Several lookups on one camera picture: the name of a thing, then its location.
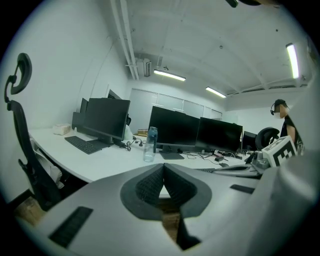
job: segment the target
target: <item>floor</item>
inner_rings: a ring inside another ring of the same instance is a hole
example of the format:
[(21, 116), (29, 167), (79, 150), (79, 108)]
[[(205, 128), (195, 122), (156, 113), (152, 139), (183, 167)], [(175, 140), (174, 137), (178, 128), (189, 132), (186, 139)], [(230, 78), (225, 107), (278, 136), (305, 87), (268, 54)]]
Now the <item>floor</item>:
[[(180, 221), (179, 209), (175, 207), (170, 198), (160, 199), (158, 208), (163, 211), (162, 224), (164, 229), (173, 241), (177, 241), (178, 226)], [(19, 217), (34, 227), (39, 223), (46, 212), (43, 211), (37, 200), (33, 197), (27, 198), (14, 211), (14, 215)]]

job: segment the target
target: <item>black shirt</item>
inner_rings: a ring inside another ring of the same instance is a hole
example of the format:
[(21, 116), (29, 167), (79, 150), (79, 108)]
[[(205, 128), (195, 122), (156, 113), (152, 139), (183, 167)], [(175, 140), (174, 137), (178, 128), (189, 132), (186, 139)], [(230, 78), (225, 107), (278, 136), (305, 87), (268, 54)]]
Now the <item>black shirt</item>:
[(301, 139), (300, 139), (299, 133), (297, 131), (297, 128), (294, 125), (294, 122), (292, 122), (292, 120), (291, 120), (291, 118), (289, 117), (288, 114), (284, 118), (284, 123), (283, 123), (283, 126), (282, 126), (280, 137), (288, 136), (287, 126), (292, 126), (295, 129), (294, 145), (295, 145), (295, 148), (297, 148), (298, 142)]

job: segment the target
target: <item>fluorescent light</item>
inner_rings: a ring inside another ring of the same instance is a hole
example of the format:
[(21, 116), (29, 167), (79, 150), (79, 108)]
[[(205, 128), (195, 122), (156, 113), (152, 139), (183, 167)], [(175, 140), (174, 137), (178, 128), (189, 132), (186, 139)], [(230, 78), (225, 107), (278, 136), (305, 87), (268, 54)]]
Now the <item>fluorescent light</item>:
[(220, 92), (217, 92), (216, 90), (214, 90), (214, 89), (212, 89), (212, 88), (210, 88), (210, 87), (207, 87), (207, 88), (205, 88), (207, 91), (209, 91), (209, 92), (212, 92), (212, 93), (214, 93), (214, 94), (216, 94), (216, 95), (218, 95), (218, 96), (220, 96), (220, 97), (222, 97), (222, 98), (225, 98), (225, 97), (227, 97), (227, 96), (224, 96), (223, 94), (221, 94)]
[(293, 78), (296, 79), (299, 77), (299, 69), (295, 46), (289, 43), (285, 47), (290, 57)]
[(166, 71), (162, 71), (162, 70), (158, 70), (158, 69), (155, 69), (153, 72), (155, 74), (157, 74), (157, 75), (162, 75), (162, 76), (165, 76), (165, 77), (168, 77), (168, 78), (178, 79), (180, 81), (186, 80), (186, 78), (183, 77), (183, 76), (172, 74), (172, 73), (169, 73), (169, 72), (166, 72)]

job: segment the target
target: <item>desk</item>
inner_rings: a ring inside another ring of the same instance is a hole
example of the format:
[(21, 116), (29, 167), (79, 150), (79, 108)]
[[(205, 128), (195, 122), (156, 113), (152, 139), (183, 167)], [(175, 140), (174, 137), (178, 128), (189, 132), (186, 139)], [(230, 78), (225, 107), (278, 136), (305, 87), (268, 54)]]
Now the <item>desk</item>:
[[(183, 160), (164, 160), (159, 153), (156, 153), (153, 162), (145, 162), (143, 160), (144, 147), (139, 146), (139, 143), (133, 143), (131, 145), (131, 151), (113, 145), (104, 148), (101, 151), (86, 154), (67, 142), (64, 138), (78, 136), (85, 141), (94, 140), (96, 138), (73, 130), (63, 136), (53, 134), (51, 128), (30, 129), (29, 134), (38, 147), (41, 148), (57, 165), (88, 183), (139, 167), (163, 164), (164, 162), (178, 164), (193, 169), (220, 168), (220, 165), (212, 163), (215, 160), (214, 156), (210, 156), (206, 158), (206, 160), (203, 160), (199, 157), (196, 159), (188, 159), (186, 155), (183, 155), (185, 157)], [(136, 137), (142, 140), (146, 139), (145, 137)], [(226, 163), (229, 166), (245, 164), (243, 160), (234, 157), (225, 158), (228, 161), (223, 160), (221, 163)], [(165, 198), (168, 196), (166, 188), (163, 187), (160, 197)]]

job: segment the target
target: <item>person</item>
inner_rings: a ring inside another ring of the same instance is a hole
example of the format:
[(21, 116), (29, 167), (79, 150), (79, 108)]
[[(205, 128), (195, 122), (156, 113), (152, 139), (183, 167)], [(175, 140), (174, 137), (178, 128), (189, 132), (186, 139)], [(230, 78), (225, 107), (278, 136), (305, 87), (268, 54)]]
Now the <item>person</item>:
[(301, 139), (294, 125), (294, 122), (292, 122), (288, 114), (289, 107), (286, 101), (284, 101), (283, 99), (277, 99), (273, 105), (274, 105), (274, 111), (272, 110), (272, 107), (271, 107), (271, 114), (278, 119), (284, 118), (284, 123), (282, 126), (280, 137), (289, 135), (294, 143), (295, 148), (297, 149)]

